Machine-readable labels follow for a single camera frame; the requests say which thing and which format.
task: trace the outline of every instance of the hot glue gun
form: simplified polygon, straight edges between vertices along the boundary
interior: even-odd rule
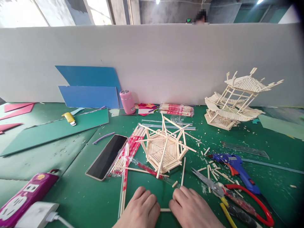
[[[210,157],[212,160],[215,160],[219,163],[228,165],[232,176],[239,175],[242,182],[249,191],[257,195],[261,194],[259,187],[253,182],[250,176],[243,169],[241,165],[243,161],[239,156],[230,154],[211,154],[207,155],[207,157]]]

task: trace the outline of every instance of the hand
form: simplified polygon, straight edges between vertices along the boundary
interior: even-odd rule
[[[169,202],[169,207],[183,228],[224,227],[207,202],[193,189],[181,186],[173,192],[173,199]]]
[[[161,208],[154,194],[139,187],[113,228],[155,227]]]

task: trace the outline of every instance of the green table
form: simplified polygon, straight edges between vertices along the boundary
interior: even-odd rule
[[[5,115],[3,109],[3,105],[0,106],[0,117]],[[7,131],[5,135],[0,135],[0,152],[22,129],[60,119],[63,113],[72,110],[74,109],[67,108],[65,104],[38,103],[35,104],[31,113],[0,121],[0,124],[24,123],[22,126]],[[270,157],[270,159],[267,159],[242,152],[235,152],[235,154],[243,158],[303,170],[304,143],[301,140],[292,139],[286,135],[264,129],[260,123],[252,124],[251,122],[246,122],[241,123],[229,132],[221,130],[207,125],[204,118],[205,113],[206,106],[197,106],[195,107],[194,117],[187,117],[184,120],[187,123],[193,122],[193,126],[197,130],[189,131],[189,133],[202,141],[202,144],[198,147],[194,139],[186,137],[187,145],[198,152],[188,151],[186,153],[184,185],[196,190],[209,203],[219,220],[226,227],[230,227],[220,208],[219,198],[213,194],[206,193],[205,185],[190,171],[191,167],[195,169],[205,167],[207,161],[209,161],[205,160],[200,151],[204,151],[210,147],[210,152],[233,153],[234,151],[222,147],[221,141],[226,141],[265,150]],[[121,178],[110,178],[104,182],[99,182],[85,175],[85,171],[110,140],[110,137],[101,140],[96,145],[92,145],[92,143],[100,138],[101,135],[114,131],[117,134],[130,136],[136,125],[141,123],[142,119],[161,120],[161,115],[159,113],[146,117],[122,115],[118,117],[110,116],[109,119],[109,123],[104,126],[50,142],[9,157],[1,157],[0,206],[4,205],[14,196],[36,173],[60,168],[62,170],[59,173],[60,179],[46,195],[44,201],[59,203],[59,214],[74,227],[112,227],[117,221]],[[141,147],[137,151],[135,158],[143,163],[146,162],[145,154]],[[300,210],[297,208],[297,202],[303,200],[303,175],[252,163],[244,163],[243,167],[287,224],[290,224],[295,217],[299,216]],[[172,170],[169,173],[170,178],[180,183],[182,168],[180,166]],[[229,170],[222,169],[220,171],[229,174]],[[232,177],[232,179],[240,181],[238,177]],[[229,183],[224,178],[220,178],[219,181],[224,184]],[[295,185],[297,188],[291,188],[290,185]],[[172,199],[174,189],[167,183],[149,174],[133,171],[130,171],[128,175],[127,202],[139,186],[144,186],[146,189],[151,190],[157,196],[160,206],[168,208],[168,203]],[[258,213],[262,217],[265,217],[258,208],[258,205],[245,194],[243,195],[257,209]],[[276,227],[282,227],[277,217],[275,215],[273,217]],[[237,227],[245,227],[236,218],[233,220]],[[171,213],[163,212],[156,226],[173,227],[179,226],[179,224]],[[48,224],[47,227],[64,226],[59,221],[55,221]]]

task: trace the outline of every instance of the smartphone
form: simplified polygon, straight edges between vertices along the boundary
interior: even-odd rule
[[[98,181],[104,181],[106,174],[124,147],[128,137],[115,134],[101,151],[85,174]]]

